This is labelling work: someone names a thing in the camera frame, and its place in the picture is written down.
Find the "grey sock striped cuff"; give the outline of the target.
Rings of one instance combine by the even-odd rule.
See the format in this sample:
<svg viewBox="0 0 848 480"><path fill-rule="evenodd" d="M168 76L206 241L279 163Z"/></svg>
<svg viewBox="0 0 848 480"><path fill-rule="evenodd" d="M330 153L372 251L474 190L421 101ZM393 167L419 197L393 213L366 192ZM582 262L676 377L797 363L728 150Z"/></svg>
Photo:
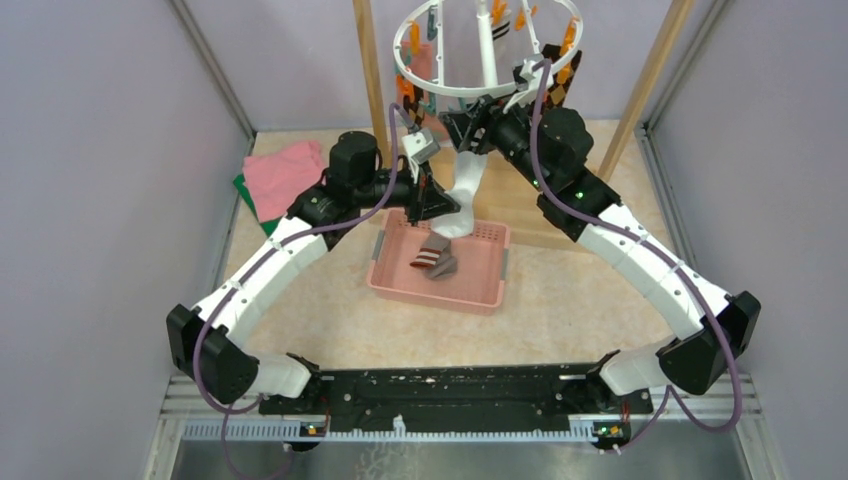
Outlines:
<svg viewBox="0 0 848 480"><path fill-rule="evenodd" d="M450 239L441 236L429 237L410 262L412 268L424 272L430 280L444 280L458 270L458 259L452 253Z"/></svg>

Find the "pink plastic basket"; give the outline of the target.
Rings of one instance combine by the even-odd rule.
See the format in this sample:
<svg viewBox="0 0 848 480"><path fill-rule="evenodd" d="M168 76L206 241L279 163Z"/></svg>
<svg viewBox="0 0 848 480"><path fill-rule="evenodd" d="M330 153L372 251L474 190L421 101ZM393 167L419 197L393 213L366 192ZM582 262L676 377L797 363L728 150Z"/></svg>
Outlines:
<svg viewBox="0 0 848 480"><path fill-rule="evenodd" d="M411 224L401 209L386 213L366 283L378 296L451 311L491 315L502 304L510 229L476 221L457 239Z"/></svg>

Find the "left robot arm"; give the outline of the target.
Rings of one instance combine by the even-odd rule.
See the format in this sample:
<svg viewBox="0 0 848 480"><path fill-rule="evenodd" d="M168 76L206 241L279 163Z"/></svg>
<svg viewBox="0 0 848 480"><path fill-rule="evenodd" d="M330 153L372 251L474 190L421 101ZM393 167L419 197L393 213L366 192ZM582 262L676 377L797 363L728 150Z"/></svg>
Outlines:
<svg viewBox="0 0 848 480"><path fill-rule="evenodd" d="M459 204L433 178L429 159L440 150L427 128L399 141L390 167L373 135L341 134L317 183L301 192L276 229L236 274L192 307L176 305L166 317L175 366L201 397L223 412L253 391L279 395L297 413L319 404L317 368L286 354L258 358L243 345L264 312L310 264L330 252L356 225L383 208L401 208L412 223L456 213Z"/></svg>

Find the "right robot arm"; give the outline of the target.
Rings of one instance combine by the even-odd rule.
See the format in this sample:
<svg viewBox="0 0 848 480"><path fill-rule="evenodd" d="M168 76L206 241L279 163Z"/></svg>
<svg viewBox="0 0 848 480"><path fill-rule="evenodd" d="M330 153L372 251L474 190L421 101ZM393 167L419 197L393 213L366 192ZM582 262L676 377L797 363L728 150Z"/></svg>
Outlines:
<svg viewBox="0 0 848 480"><path fill-rule="evenodd" d="M460 152L504 156L540 190L543 217L573 242L606 261L662 316L673 335L640 349L603 357L586 385L589 404L612 412L636 390L672 385L706 393L725 373L739 379L761 311L747 291L731 295L696 273L635 218L621 197L585 165L594 145L583 118L555 107L539 116L485 96L439 114Z"/></svg>

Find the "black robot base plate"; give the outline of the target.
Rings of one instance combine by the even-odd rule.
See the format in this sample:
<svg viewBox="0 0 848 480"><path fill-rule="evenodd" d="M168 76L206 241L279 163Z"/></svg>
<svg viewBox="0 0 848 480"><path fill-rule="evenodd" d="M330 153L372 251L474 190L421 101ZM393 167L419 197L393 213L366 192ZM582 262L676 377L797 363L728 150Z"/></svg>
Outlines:
<svg viewBox="0 0 848 480"><path fill-rule="evenodd" d="M627 444L651 415L646 389L614 395L587 363L326 370L300 397L272 395L259 412L295 421L297 444L326 441Z"/></svg>

